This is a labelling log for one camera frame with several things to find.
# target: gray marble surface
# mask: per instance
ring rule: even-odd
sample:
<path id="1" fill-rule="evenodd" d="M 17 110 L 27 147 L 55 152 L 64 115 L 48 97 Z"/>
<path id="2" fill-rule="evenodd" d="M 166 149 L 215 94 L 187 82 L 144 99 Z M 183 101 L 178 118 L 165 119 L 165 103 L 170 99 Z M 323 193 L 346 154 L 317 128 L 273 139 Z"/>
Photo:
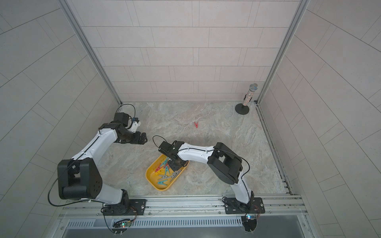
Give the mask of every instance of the gray marble surface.
<path id="1" fill-rule="evenodd" d="M 152 141 L 160 135 L 169 143 L 174 140 L 192 145 L 214 146 L 217 142 L 250 163 L 245 179 L 254 194 L 284 193 L 284 187 L 269 148 L 258 114 L 251 104 L 247 115 L 235 112 L 236 102 L 152 102 L 132 103 L 138 128 L 146 132 L 144 145 L 113 143 L 98 163 L 103 182 L 123 188 L 130 196 L 138 195 L 231 195 L 230 185 L 217 178 L 208 165 L 190 161 L 177 181 L 166 191 L 157 191 L 145 178 L 146 169 L 161 153 Z M 133 116 L 125 105 L 121 112 Z M 160 145 L 162 139 L 155 137 Z M 243 161 L 243 171 L 248 169 Z"/>

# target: black cable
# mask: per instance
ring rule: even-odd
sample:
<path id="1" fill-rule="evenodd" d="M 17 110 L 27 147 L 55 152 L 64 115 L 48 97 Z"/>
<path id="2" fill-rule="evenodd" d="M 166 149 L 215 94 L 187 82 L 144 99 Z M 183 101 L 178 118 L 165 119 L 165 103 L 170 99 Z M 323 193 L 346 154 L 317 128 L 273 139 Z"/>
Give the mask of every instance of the black cable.
<path id="1" fill-rule="evenodd" d="M 122 104 L 122 105 L 120 105 L 120 106 L 118 107 L 118 109 L 115 111 L 115 113 L 119 110 L 119 108 L 121 108 L 121 107 L 124 106 L 124 105 L 131 105 L 131 106 L 134 107 L 134 105 L 129 104 L 129 103 L 127 103 L 127 104 Z M 135 109 L 135 107 L 134 107 L 134 118 L 135 118 L 135 115 L 136 115 L 136 109 Z"/>
<path id="2" fill-rule="evenodd" d="M 154 137 L 155 137 L 155 136 L 152 136 L 152 141 L 154 142 L 155 146 L 156 146 L 157 148 L 159 148 L 159 146 L 157 146 L 157 144 L 156 144 L 155 141 L 154 141 Z M 168 141 L 167 141 L 164 137 L 162 137 L 162 136 L 158 136 L 158 137 L 163 138 L 163 139 L 165 140 L 165 142 L 168 143 Z"/>
<path id="3" fill-rule="evenodd" d="M 111 231 L 111 233 L 113 233 L 114 234 L 114 232 L 109 228 L 109 225 L 107 224 L 107 222 L 106 222 L 106 217 L 104 216 L 104 213 L 103 213 L 103 211 L 102 210 L 104 210 L 104 206 L 103 206 L 103 203 L 102 203 L 102 209 L 101 209 L 101 213 L 103 214 L 103 219 L 104 219 L 104 223 L 106 223 L 106 226 L 107 226 L 107 228 Z"/>

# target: yellow plastic basket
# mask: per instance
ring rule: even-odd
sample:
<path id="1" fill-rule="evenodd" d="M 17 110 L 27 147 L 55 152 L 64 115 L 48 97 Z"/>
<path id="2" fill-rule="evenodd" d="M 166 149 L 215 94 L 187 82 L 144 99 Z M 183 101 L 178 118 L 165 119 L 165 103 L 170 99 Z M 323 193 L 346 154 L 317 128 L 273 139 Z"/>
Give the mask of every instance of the yellow plastic basket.
<path id="1" fill-rule="evenodd" d="M 146 170 L 147 181 L 157 190 L 167 190 L 176 180 L 180 177 L 181 173 L 185 170 L 186 166 L 181 167 L 178 171 L 173 172 L 169 165 L 165 165 L 167 156 L 161 155 L 155 160 Z"/>

